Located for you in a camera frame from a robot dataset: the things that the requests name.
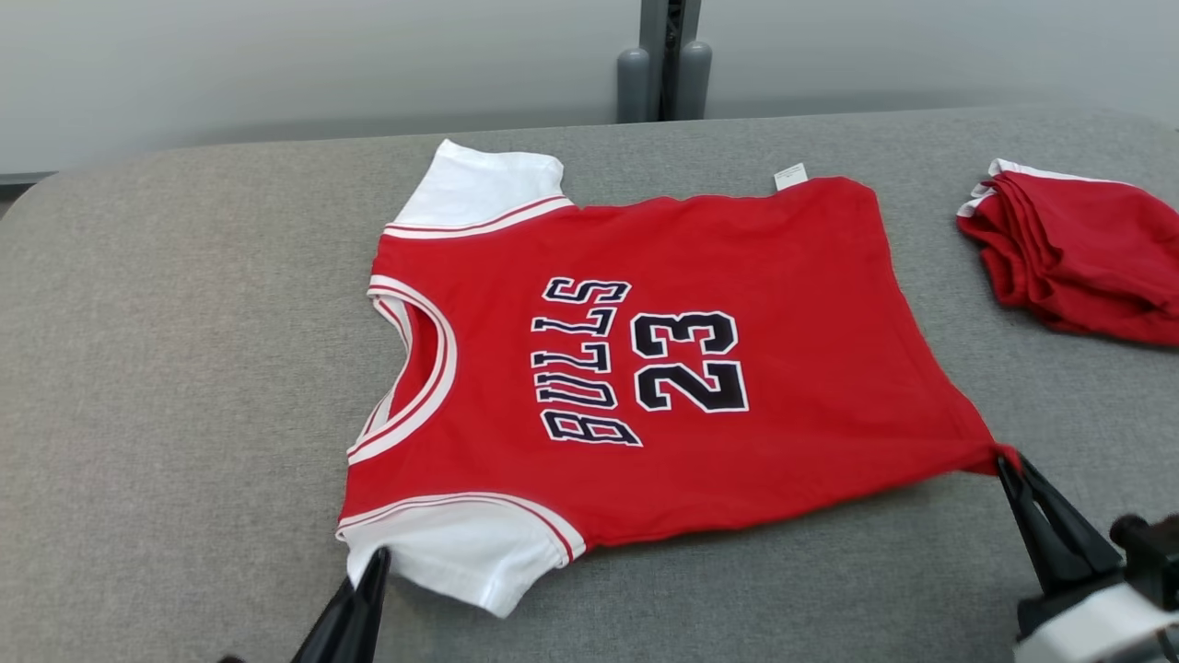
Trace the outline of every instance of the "bulls jersey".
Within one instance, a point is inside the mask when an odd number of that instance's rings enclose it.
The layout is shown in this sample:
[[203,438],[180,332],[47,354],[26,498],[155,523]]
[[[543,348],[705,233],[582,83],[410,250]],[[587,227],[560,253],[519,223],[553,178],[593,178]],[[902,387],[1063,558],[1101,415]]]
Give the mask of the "bulls jersey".
[[579,209],[542,155],[446,142],[368,294],[408,361],[337,536],[506,616],[599,545],[790,518],[1000,447],[896,282],[872,192]]

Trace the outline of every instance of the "white robot part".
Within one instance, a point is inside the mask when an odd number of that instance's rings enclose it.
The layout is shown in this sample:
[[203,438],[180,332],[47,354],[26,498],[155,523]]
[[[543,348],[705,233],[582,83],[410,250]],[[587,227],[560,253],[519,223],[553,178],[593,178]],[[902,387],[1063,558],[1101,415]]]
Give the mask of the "white robot part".
[[1015,663],[1112,661],[1144,643],[1157,642],[1160,631],[1173,626],[1179,626],[1179,612],[1166,612],[1134,587],[1119,583],[1094,592],[1036,629],[1015,645]]

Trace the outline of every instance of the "gray table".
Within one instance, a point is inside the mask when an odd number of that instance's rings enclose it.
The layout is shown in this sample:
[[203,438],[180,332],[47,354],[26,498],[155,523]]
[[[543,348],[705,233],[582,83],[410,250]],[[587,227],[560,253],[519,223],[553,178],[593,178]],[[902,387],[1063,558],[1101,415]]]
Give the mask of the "gray table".
[[[1179,203],[1179,134],[1014,109],[459,134],[579,204],[875,189],[946,372],[1099,526],[1179,499],[1179,354],[1000,310],[954,212],[1001,156]],[[440,137],[231,145],[55,176],[0,221],[0,661],[286,661],[343,573],[344,448],[403,352],[364,297]],[[999,484],[598,551],[499,621],[397,580],[382,661],[1009,659],[1036,584]]]

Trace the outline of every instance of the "gray post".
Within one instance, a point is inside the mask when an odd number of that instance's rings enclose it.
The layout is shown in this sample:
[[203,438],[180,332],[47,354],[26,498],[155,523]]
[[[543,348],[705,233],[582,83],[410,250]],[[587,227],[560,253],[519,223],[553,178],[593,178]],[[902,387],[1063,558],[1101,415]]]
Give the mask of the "gray post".
[[672,119],[704,119],[711,68],[712,47],[707,44],[692,41],[680,48],[679,80],[676,83],[676,117]]
[[618,55],[618,123],[647,122],[651,90],[651,55],[627,48]]

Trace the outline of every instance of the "white sleeve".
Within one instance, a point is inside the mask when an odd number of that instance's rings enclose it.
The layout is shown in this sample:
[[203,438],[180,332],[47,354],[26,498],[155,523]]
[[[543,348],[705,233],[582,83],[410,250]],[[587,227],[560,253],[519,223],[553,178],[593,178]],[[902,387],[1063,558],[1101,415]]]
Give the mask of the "white sleeve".
[[564,201],[564,172],[561,162],[548,155],[480,152],[447,139],[390,225],[406,230],[459,229],[538,202]]
[[401,500],[341,520],[336,537],[348,543],[354,586],[373,554],[388,547],[394,573],[496,617],[507,617],[538,578],[586,550],[559,514],[501,493]]

